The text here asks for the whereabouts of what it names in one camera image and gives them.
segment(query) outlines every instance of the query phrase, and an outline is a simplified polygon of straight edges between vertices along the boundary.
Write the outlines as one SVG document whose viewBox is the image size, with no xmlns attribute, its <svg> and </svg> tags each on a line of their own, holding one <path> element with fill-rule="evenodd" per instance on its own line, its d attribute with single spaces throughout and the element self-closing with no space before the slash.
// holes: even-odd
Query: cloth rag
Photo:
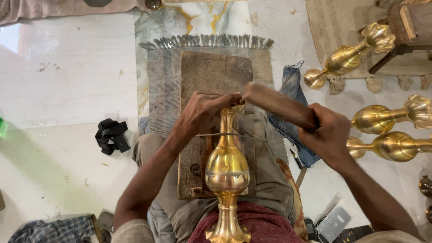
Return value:
<svg viewBox="0 0 432 243">
<path fill-rule="evenodd" d="M 300 67 L 303 63 L 304 61 L 300 61 L 294 65 L 285 66 L 280 91 L 284 95 L 307 106 L 308 102 L 300 87 Z M 321 159 L 299 140 L 299 131 L 296 125 L 286 122 L 271 113 L 269 113 L 269 122 L 282 136 L 288 138 L 297 146 L 300 160 L 307 168 L 310 168 L 315 162 Z"/>
<path fill-rule="evenodd" d="M 95 234 L 91 214 L 45 223 L 43 220 L 26 223 L 8 243 L 90 243 Z"/>
</svg>

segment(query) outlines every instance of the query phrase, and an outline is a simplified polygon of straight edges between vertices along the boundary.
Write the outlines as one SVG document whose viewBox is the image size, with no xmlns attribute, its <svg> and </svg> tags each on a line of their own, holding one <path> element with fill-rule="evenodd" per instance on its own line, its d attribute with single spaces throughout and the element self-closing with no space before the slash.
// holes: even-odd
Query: wooden file handle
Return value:
<svg viewBox="0 0 432 243">
<path fill-rule="evenodd" d="M 249 82 L 245 86 L 243 98 L 305 130 L 314 131 L 319 127 L 311 108 L 263 85 Z"/>
</svg>

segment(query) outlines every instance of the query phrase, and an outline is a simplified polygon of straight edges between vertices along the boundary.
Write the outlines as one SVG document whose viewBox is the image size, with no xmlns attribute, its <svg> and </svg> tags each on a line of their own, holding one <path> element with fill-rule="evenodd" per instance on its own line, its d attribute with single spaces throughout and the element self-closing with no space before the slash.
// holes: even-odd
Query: man's arm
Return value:
<svg viewBox="0 0 432 243">
<path fill-rule="evenodd" d="M 343 115 L 317 103 L 320 128 L 307 132 L 299 128 L 299 138 L 345 180 L 366 217 L 378 230 L 400 230 L 421 241 L 413 220 L 405 209 L 355 162 L 346 148 L 351 122 Z"/>
<path fill-rule="evenodd" d="M 159 193 L 171 165 L 200 131 L 220 123 L 219 110 L 241 99 L 240 93 L 225 96 L 196 91 L 185 106 L 162 146 L 146 161 L 120 197 L 114 228 L 133 219 L 147 219 L 150 204 Z"/>
</svg>

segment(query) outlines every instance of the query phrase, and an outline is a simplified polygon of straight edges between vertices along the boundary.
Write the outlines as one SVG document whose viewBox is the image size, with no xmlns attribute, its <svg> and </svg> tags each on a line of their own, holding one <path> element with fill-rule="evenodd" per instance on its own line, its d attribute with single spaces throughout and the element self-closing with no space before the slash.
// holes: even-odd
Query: polished brass surface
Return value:
<svg viewBox="0 0 432 243">
<path fill-rule="evenodd" d="M 162 0 L 145 0 L 144 4 L 150 10 L 156 10 L 162 6 Z"/>
<path fill-rule="evenodd" d="M 427 175 L 419 181 L 419 189 L 426 197 L 432 197 L 432 181 L 428 179 Z"/>
<path fill-rule="evenodd" d="M 366 151 L 373 151 L 386 160 L 407 162 L 418 153 L 432 153 L 432 138 L 414 139 L 404 132 L 390 131 L 376 137 L 370 144 L 364 144 L 356 137 L 349 137 L 346 147 L 354 159 L 363 157 Z"/>
<path fill-rule="evenodd" d="M 428 219 L 429 223 L 432 224 L 432 205 L 426 209 L 426 218 Z"/>
<path fill-rule="evenodd" d="M 233 133 L 234 117 L 245 105 L 221 109 L 220 133 Z M 219 143 L 210 154 L 205 181 L 219 200 L 219 219 L 206 230 L 206 238 L 212 243 L 241 243 L 251 240 L 251 233 L 237 220 L 238 196 L 248 187 L 250 172 L 245 156 L 237 148 L 232 135 L 221 135 Z"/>
<path fill-rule="evenodd" d="M 346 147 L 354 159 L 363 157 L 367 151 L 365 143 L 363 143 L 363 141 L 357 137 L 349 137 L 346 141 Z"/>
<path fill-rule="evenodd" d="M 432 102 L 431 99 L 421 95 L 413 95 L 403 104 L 408 110 L 408 119 L 417 129 L 432 128 Z"/>
<path fill-rule="evenodd" d="M 306 85 L 318 90 L 325 85 L 327 75 L 340 76 L 357 69 L 362 57 L 369 51 L 389 52 L 394 48 L 395 36 L 390 33 L 388 25 L 372 23 L 362 31 L 362 36 L 365 38 L 356 46 L 343 45 L 336 48 L 327 58 L 324 70 L 307 70 L 304 76 Z"/>
<path fill-rule="evenodd" d="M 369 134 L 384 134 L 397 122 L 409 121 L 417 129 L 432 128 L 432 103 L 421 95 L 408 98 L 403 108 L 390 110 L 381 105 L 371 105 L 359 110 L 351 124 L 359 131 Z"/>
</svg>

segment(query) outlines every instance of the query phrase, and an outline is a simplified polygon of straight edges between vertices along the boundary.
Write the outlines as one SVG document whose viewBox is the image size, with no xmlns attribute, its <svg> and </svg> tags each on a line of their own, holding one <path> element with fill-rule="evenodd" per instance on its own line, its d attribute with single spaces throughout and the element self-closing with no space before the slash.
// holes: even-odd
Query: man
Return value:
<svg viewBox="0 0 432 243">
<path fill-rule="evenodd" d="M 204 231 L 217 221 L 217 200 L 177 200 L 176 159 L 195 135 L 220 123 L 221 108 L 240 99 L 240 93 L 222 96 L 196 91 L 166 139 L 156 134 L 138 139 L 133 158 L 140 169 L 118 201 L 113 243 L 208 242 Z M 423 241 L 404 208 L 348 153 L 350 121 L 319 104 L 309 107 L 319 118 L 320 128 L 313 133 L 300 128 L 300 140 L 345 179 L 365 215 L 382 231 L 359 243 Z M 256 112 L 254 136 L 265 140 L 266 134 L 267 122 Z M 266 141 L 255 141 L 255 157 L 257 192 L 239 197 L 239 223 L 251 232 L 251 242 L 303 242 L 291 226 L 295 215 L 292 188 Z M 152 229 L 147 222 L 148 210 Z"/>
</svg>

